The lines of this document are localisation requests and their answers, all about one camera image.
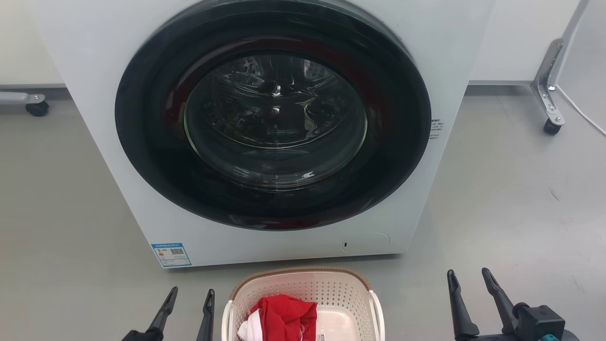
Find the metal stand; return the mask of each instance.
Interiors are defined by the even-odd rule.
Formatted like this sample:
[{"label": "metal stand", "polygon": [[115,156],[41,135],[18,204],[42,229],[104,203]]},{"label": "metal stand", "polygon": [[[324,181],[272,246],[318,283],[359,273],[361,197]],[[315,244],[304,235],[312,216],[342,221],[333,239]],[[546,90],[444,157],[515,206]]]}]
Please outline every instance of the metal stand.
[{"label": "metal stand", "polygon": [[33,116],[44,116],[48,112],[48,103],[44,95],[30,95],[25,92],[0,92],[0,105],[25,104],[25,109]]},{"label": "metal stand", "polygon": [[566,120],[564,120],[560,111],[558,111],[556,104],[549,94],[549,78],[551,77],[553,64],[562,51],[563,46],[564,40],[562,38],[551,42],[551,45],[549,45],[549,49],[547,50],[547,55],[545,56],[545,59],[543,59],[543,63],[536,73],[534,81],[530,85],[532,91],[539,99],[543,110],[545,110],[545,113],[547,114],[547,122],[545,122],[543,130],[551,135],[557,134],[564,123],[566,123]]},{"label": "metal stand", "polygon": [[562,38],[552,41],[549,45],[545,59],[531,84],[534,94],[547,114],[547,122],[545,122],[543,130],[551,135],[557,134],[566,121],[558,111],[549,91],[556,90],[558,86],[562,67],[588,3],[589,0],[579,1]]}]

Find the black door rim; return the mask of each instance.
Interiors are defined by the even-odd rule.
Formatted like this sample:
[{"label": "black door rim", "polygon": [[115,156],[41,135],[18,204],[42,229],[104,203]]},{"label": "black door rim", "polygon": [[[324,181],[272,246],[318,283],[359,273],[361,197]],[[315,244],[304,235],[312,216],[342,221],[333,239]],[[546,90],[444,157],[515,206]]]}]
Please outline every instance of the black door rim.
[{"label": "black door rim", "polygon": [[[186,100],[217,65],[260,53],[317,61],[360,94],[368,129],[343,169],[294,191],[244,188],[183,140],[183,122],[172,106],[179,104],[176,97]],[[346,2],[204,1],[164,24],[137,51],[118,87],[115,118],[128,159],[170,201],[225,225],[292,231],[348,219],[392,194],[424,153],[431,109],[400,40],[359,8]]]}]

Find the white wall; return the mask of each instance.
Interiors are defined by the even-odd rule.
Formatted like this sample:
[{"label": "white wall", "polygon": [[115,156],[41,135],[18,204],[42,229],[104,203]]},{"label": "white wall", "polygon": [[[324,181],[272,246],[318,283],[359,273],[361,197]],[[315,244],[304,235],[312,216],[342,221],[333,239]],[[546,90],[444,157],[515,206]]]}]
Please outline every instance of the white wall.
[{"label": "white wall", "polygon": [[0,0],[0,87],[62,84],[26,0]]},{"label": "white wall", "polygon": [[471,81],[532,81],[579,0],[497,0]]}]

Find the white cable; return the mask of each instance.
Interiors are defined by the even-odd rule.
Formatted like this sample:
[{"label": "white cable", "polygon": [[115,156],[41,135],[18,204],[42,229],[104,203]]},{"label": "white cable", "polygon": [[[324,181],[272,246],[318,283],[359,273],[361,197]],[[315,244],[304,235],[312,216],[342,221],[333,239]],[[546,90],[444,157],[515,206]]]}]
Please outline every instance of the white cable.
[{"label": "white cable", "polygon": [[558,90],[560,90],[560,92],[562,93],[562,95],[564,95],[564,97],[566,97],[566,99],[568,100],[568,102],[574,107],[574,109],[581,114],[581,116],[583,116],[583,118],[585,118],[587,120],[587,122],[589,122],[593,127],[595,127],[597,130],[599,130],[600,132],[602,132],[602,134],[604,134],[604,136],[606,136],[606,131],[604,131],[604,129],[602,129],[600,126],[598,126],[597,123],[595,123],[594,121],[591,120],[591,118],[587,117],[580,109],[578,106],[576,106],[576,104],[574,102],[572,102],[572,100],[570,99],[570,97],[568,97],[568,95],[566,95],[566,93],[564,92],[564,90],[562,90],[562,88],[559,85],[556,85],[556,87],[558,88]]}]

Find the white cloth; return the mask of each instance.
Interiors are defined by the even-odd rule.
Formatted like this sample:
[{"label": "white cloth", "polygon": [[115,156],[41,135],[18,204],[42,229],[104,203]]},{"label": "white cloth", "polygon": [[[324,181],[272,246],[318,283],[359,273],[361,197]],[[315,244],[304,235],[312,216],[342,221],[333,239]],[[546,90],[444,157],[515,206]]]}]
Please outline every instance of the white cloth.
[{"label": "white cloth", "polygon": [[242,322],[238,328],[238,336],[244,341],[263,341],[261,316],[258,309],[250,314],[247,321]]}]

